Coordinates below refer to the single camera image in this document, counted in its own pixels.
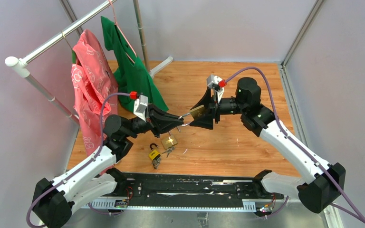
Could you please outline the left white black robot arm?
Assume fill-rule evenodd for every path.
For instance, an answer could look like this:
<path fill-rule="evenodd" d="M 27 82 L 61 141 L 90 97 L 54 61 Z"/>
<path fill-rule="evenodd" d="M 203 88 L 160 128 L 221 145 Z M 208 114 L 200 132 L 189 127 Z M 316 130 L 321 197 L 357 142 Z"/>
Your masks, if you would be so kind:
<path fill-rule="evenodd" d="M 42 227 L 61 228 L 73 213 L 99 196 L 110 192 L 122 196 L 126 192 L 126 180 L 113 166 L 132 148 L 129 138 L 148 131 L 158 138 L 183 123 L 182 116 L 164 112 L 154 104 L 132 119 L 116 114 L 108 116 L 101 125 L 106 138 L 100 140 L 91 155 L 53 180 L 43 178 L 36 184 L 26 213 L 27 224 L 35 227 L 30 221 L 34 213 L 43 222 Z"/>

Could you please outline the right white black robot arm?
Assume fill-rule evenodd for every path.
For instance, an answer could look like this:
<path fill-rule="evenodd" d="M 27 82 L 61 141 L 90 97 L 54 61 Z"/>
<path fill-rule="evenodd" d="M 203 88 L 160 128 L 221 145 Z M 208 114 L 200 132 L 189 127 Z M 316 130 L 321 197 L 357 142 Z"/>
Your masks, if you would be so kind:
<path fill-rule="evenodd" d="M 255 79 L 238 80 L 234 97 L 224 98 L 225 82 L 218 76 L 207 78 L 204 96 L 192 109 L 199 108 L 189 124 L 212 130 L 221 115 L 240 114 L 243 125 L 282 154 L 299 172 L 299 178 L 263 170 L 253 178 L 252 191 L 258 198 L 278 193 L 299 199 L 314 213 L 322 212 L 335 201 L 344 187 L 346 170 L 340 164 L 330 164 L 293 136 L 275 113 L 261 103 L 261 88 Z"/>

